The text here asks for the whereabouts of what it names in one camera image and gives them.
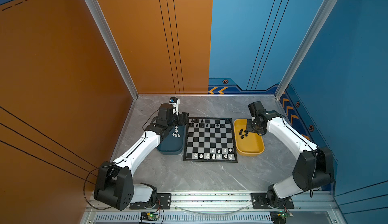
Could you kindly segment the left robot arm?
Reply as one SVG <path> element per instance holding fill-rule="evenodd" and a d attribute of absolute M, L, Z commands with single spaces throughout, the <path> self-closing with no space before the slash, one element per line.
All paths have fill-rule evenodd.
<path fill-rule="evenodd" d="M 98 168 L 94 199 L 117 210 L 124 210 L 132 203 L 144 203 L 152 208 L 157 203 L 157 188 L 133 183 L 133 175 L 144 159 L 172 134 L 172 129 L 184 126 L 189 114 L 179 111 L 180 99 L 170 98 L 162 104 L 158 115 L 143 128 L 143 135 L 113 162 L 103 162 Z"/>

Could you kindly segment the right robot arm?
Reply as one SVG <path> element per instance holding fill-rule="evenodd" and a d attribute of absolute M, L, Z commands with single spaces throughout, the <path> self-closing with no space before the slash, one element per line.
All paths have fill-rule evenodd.
<path fill-rule="evenodd" d="M 292 175 L 268 187 L 264 203 L 270 208 L 284 207 L 291 196 L 312 192 L 313 189 L 335 181 L 334 158 L 327 147 L 319 147 L 298 133 L 283 115 L 267 111 L 260 101 L 248 105 L 251 119 L 247 120 L 248 132 L 259 136 L 270 132 L 294 155 L 297 162 Z"/>

